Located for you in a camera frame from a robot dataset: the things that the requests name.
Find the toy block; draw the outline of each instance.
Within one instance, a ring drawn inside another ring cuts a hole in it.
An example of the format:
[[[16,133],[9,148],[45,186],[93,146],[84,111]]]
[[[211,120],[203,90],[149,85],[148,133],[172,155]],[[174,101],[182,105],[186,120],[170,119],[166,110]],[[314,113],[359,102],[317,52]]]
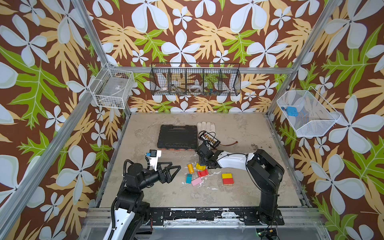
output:
[[[194,172],[195,172],[195,171],[193,170],[193,165],[192,165],[192,163],[191,163],[191,164],[188,164],[187,166],[188,166],[188,171],[189,171],[189,173],[194,173]]]
[[[198,175],[199,177],[205,177],[205,176],[207,176],[207,175],[208,175],[208,169],[206,169],[206,170],[204,170],[204,171],[202,171],[202,172],[197,172],[197,175]]]
[[[204,171],[205,170],[205,166],[200,166],[200,164],[196,164],[196,169],[200,170],[200,171]]]
[[[223,174],[221,174],[221,177],[223,179],[225,179],[225,178],[232,178],[232,173],[223,173]]]
[[[235,182],[233,181],[233,178],[224,178],[223,179],[223,184],[224,185],[232,185],[234,184]]]
[[[187,174],[187,183],[191,183],[192,181],[192,174]]]
[[[194,179],[191,183],[192,183],[192,186],[196,186],[197,184],[202,183],[202,182],[203,182],[203,180],[198,177],[198,178]]]

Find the black toolbox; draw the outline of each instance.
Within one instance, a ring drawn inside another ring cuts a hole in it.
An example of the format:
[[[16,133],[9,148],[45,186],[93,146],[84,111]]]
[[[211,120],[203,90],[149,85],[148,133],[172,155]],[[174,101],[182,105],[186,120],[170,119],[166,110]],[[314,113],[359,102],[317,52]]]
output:
[[[157,147],[195,150],[197,148],[197,126],[161,125]]]

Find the pink block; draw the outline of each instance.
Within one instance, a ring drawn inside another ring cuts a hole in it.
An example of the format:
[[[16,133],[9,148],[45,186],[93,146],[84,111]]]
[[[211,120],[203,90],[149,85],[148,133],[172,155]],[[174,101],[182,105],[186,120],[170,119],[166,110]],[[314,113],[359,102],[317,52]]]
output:
[[[195,180],[193,180],[191,183],[192,183],[192,186],[196,186],[197,184],[203,182],[203,180],[201,180],[200,177],[196,178]]]

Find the floral wall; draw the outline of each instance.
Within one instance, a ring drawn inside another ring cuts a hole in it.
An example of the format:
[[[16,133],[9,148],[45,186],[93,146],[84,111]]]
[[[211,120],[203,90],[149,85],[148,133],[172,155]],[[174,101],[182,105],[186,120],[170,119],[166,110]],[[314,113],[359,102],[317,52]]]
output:
[[[0,0],[0,211],[98,73],[69,0]],[[92,103],[8,240],[77,239],[121,134],[121,111]]]
[[[270,116],[336,240],[384,238],[383,14],[382,0],[343,1],[290,85],[342,114],[325,136],[298,138],[278,108]]]
[[[149,66],[154,62],[179,66],[179,62],[188,62],[185,66],[236,63],[241,67],[290,67],[325,4],[318,0],[84,3],[106,56],[115,66]],[[242,75],[237,97],[162,97],[150,94],[148,74],[135,76],[137,86],[129,99],[132,111],[168,113],[265,112],[282,80],[281,76],[247,74]]]

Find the white mesh basket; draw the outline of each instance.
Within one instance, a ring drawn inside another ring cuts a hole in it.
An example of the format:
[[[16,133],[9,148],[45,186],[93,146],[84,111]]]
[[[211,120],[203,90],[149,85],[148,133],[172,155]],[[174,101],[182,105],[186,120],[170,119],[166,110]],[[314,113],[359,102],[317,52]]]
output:
[[[124,109],[134,83],[133,72],[110,68],[97,75],[97,84],[92,96],[97,106]]]
[[[280,108],[296,108],[298,112],[296,117],[288,116],[284,110],[282,112],[298,137],[324,136],[341,117],[341,114],[323,96],[318,93],[317,95],[333,112],[330,113],[309,90],[287,91],[277,100]]]

